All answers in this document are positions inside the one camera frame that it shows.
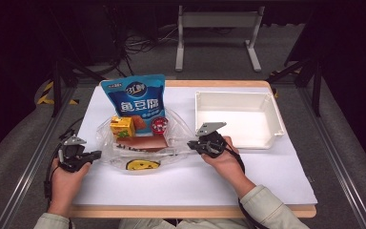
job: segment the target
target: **gray sleeve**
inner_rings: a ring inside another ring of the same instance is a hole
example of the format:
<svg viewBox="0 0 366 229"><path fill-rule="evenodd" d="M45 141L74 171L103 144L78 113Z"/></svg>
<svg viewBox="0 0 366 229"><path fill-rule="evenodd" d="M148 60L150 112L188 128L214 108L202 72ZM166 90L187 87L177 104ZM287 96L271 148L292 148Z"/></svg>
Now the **gray sleeve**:
<svg viewBox="0 0 366 229"><path fill-rule="evenodd" d="M34 229L68 229L70 220L50 213L44 213Z"/></svg>
<svg viewBox="0 0 366 229"><path fill-rule="evenodd" d="M308 228L263 185L257 185L240 202L253 219L268 228Z"/></svg>

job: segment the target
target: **small yellow package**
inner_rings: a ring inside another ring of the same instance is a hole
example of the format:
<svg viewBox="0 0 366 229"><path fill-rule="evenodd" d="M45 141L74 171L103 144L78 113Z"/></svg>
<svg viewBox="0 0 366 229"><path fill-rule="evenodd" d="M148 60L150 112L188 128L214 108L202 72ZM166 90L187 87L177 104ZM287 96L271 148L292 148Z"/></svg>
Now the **small yellow package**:
<svg viewBox="0 0 366 229"><path fill-rule="evenodd" d="M135 128L131 117L112 117L110 128L115 138L124 136L135 136Z"/></svg>

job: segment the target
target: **blue snack bag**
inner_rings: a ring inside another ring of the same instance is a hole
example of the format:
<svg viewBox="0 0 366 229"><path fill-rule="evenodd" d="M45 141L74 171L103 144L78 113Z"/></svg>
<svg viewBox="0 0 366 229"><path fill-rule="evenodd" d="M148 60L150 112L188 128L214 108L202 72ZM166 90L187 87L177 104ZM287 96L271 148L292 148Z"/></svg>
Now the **blue snack bag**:
<svg viewBox="0 0 366 229"><path fill-rule="evenodd" d="M151 124L165 117L165 75L134 75L100 82L119 116L130 116L137 135L151 135Z"/></svg>

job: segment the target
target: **white tray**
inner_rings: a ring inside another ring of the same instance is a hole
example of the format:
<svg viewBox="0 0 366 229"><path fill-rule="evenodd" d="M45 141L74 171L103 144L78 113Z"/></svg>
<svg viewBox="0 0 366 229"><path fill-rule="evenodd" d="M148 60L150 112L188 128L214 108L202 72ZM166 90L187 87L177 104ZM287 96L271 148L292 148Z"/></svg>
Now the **white tray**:
<svg viewBox="0 0 366 229"><path fill-rule="evenodd" d="M196 92L195 129L204 122L226 122L217 131L229 135L236 148L269 149L285 133L270 93Z"/></svg>

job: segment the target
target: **clear plastic bag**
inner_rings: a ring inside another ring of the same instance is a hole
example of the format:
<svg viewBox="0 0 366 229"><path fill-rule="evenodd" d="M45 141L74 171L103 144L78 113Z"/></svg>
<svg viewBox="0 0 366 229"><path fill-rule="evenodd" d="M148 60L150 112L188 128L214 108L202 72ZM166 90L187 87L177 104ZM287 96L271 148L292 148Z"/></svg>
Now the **clear plastic bag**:
<svg viewBox="0 0 366 229"><path fill-rule="evenodd" d="M186 158L188 153L193 152L187 142L195 139L195 135L178 114L168 108L165 112L168 119L164 134L167 148L151 153L118 148L110 128L112 118L109 117L96 132L97 148L102 151L100 160L122 170L141 170L158 168L160 165L175 163Z"/></svg>

